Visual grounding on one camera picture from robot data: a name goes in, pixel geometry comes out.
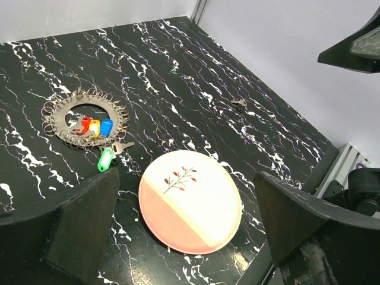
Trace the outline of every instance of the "white wall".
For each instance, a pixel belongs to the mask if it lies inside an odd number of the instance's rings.
[[[0,0],[0,43],[190,16],[197,0]]]
[[[380,74],[317,63],[378,0],[208,0],[200,26],[337,147],[380,167]]]

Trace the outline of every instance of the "pink and white plate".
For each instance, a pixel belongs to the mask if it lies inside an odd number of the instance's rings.
[[[138,192],[140,209],[154,235],[186,254],[224,247],[242,216],[239,191],[214,159],[179,150],[149,165]]]

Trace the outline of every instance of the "branch design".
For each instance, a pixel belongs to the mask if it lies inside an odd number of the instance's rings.
[[[173,171],[173,174],[175,176],[173,180],[171,180],[170,176],[164,179],[165,183],[167,184],[167,189],[165,190],[164,194],[167,191],[169,191],[171,188],[178,188],[181,191],[184,191],[185,182],[190,181],[190,179],[194,182],[197,181],[192,176],[193,173],[197,173],[197,171],[193,167],[190,169],[186,169],[184,166],[182,166],[182,171],[183,171],[183,174],[181,174],[181,172]]]

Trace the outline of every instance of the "black table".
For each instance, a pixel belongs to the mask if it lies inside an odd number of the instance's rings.
[[[97,87],[127,105],[126,141],[136,143],[117,166],[121,187],[100,284],[235,284],[265,240],[253,175],[265,170],[300,188],[331,145],[186,17],[7,43],[0,45],[0,211],[98,173],[99,150],[73,150],[42,131],[44,102],[79,86]],[[230,104],[241,98],[248,103],[243,113]],[[79,113],[105,115],[84,106],[67,120]],[[139,211],[144,170],[179,149],[213,157],[239,188],[240,228],[213,254],[170,250]]]

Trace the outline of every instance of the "key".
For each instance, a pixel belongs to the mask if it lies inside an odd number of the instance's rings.
[[[83,138],[96,138],[96,134],[94,131],[87,131],[82,137]]]
[[[72,134],[80,134],[82,133],[83,131],[83,126],[82,126],[82,120],[83,120],[83,115],[81,115],[79,118],[78,118],[78,121],[75,125],[71,126],[70,127],[70,131]]]
[[[134,146],[135,143],[134,142],[128,142],[126,144],[122,144],[121,142],[119,141],[115,141],[111,147],[112,147],[112,150],[113,150],[113,153],[115,153],[116,155],[118,154],[122,154],[124,149],[128,148],[128,147],[132,147]]]
[[[239,105],[242,105],[243,107],[247,107],[247,102],[244,99],[232,100],[231,103],[232,104],[239,104]]]

